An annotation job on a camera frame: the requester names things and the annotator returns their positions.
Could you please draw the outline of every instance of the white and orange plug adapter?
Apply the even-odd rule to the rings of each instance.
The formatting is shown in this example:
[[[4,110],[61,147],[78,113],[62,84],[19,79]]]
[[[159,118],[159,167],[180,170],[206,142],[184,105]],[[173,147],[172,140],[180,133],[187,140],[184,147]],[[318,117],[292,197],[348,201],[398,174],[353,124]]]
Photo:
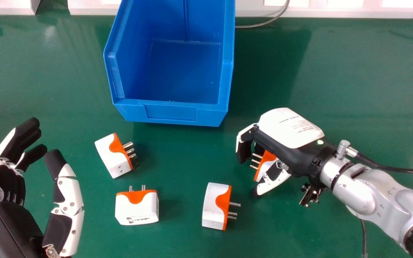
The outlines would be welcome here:
[[[116,219],[121,225],[142,225],[159,221],[159,197],[156,190],[133,191],[130,186],[128,192],[116,195]]]
[[[208,183],[203,201],[202,226],[216,230],[226,230],[227,219],[237,219],[229,206],[240,207],[231,202],[232,186],[222,183]]]
[[[112,178],[132,171],[138,163],[133,142],[123,145],[116,133],[97,140],[95,147]]]

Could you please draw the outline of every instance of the robotic arm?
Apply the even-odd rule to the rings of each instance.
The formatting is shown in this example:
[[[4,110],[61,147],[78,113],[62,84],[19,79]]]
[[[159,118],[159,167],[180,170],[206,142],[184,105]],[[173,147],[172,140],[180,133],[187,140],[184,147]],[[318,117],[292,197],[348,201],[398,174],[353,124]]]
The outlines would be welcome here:
[[[257,170],[252,194],[261,196],[291,176],[306,176],[301,205],[318,203],[323,191],[331,191],[353,215],[376,224],[413,257],[413,190],[383,171],[413,169],[378,165],[346,140],[336,148],[319,127],[288,108],[264,113],[259,123],[239,132],[236,146],[239,163],[252,157],[251,167]]]
[[[38,145],[39,121],[31,118],[13,128],[0,144],[0,258],[60,258],[77,251],[84,220],[84,203],[79,183],[59,150],[47,152]],[[23,207],[29,165],[44,157],[54,181],[53,202],[45,235],[33,216]]]

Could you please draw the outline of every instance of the metal prong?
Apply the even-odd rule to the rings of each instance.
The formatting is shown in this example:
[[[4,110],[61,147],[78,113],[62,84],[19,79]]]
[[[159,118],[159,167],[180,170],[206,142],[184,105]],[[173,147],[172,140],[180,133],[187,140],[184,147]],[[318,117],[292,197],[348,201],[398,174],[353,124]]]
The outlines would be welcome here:
[[[262,158],[262,156],[261,156],[261,155],[259,155],[259,154],[255,154],[255,153],[253,153],[253,156],[254,156],[254,157],[258,157],[258,158]]]
[[[229,205],[230,206],[235,206],[235,207],[241,207],[241,204],[238,204],[238,203],[236,203],[236,202],[229,202]]]
[[[124,149],[128,149],[133,146],[133,142],[128,142],[127,144],[122,145]]]

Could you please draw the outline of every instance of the silver screw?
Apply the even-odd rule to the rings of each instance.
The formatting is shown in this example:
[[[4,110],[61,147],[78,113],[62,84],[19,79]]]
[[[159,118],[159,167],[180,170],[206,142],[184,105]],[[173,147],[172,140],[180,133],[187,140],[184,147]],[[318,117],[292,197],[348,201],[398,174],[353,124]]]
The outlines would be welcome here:
[[[343,159],[346,154],[347,148],[350,146],[350,142],[346,139],[341,140],[339,146],[337,147],[336,158]]]

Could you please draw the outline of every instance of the plug adapter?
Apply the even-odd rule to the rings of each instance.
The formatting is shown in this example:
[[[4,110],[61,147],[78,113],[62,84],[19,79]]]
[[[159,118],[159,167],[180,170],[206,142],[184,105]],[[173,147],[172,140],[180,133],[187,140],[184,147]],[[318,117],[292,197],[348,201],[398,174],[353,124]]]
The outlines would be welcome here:
[[[241,204],[231,202],[232,186],[222,183],[208,183],[203,201],[202,226],[216,230],[226,230],[227,219],[237,219],[229,206],[240,207]]]
[[[133,142],[123,145],[116,133],[97,140],[95,147],[112,178],[132,171],[138,163]]]
[[[116,195],[116,219],[121,225],[141,225],[159,221],[159,197],[156,190],[133,191],[130,186],[128,192]]]

